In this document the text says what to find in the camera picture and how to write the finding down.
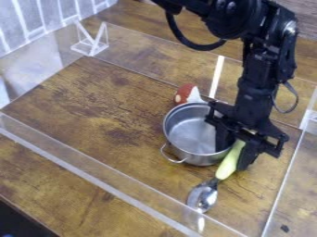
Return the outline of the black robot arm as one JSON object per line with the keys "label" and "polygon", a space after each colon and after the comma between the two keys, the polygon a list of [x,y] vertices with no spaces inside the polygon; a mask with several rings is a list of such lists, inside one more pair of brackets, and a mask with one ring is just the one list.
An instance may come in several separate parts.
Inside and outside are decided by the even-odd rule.
{"label": "black robot arm", "polygon": [[[209,51],[226,41],[240,39],[242,76],[235,104],[208,102],[205,123],[216,130],[216,148],[239,139],[244,147],[236,169],[244,170],[259,154],[278,157],[288,135],[270,121],[279,85],[287,85],[295,71],[294,48],[296,18],[272,0],[151,0],[164,10],[175,38],[191,49]],[[196,44],[180,32],[175,15],[188,10],[219,38],[212,44]]]}

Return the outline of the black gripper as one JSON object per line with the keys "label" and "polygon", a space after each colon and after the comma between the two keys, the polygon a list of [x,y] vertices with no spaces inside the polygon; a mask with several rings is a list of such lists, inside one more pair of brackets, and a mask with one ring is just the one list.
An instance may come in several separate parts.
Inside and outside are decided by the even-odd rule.
{"label": "black gripper", "polygon": [[288,135],[270,121],[278,86],[258,87],[244,78],[238,80],[235,105],[209,101],[205,123],[215,127],[215,150],[226,150],[240,139],[244,142],[236,170],[246,170],[258,155],[279,157]]}

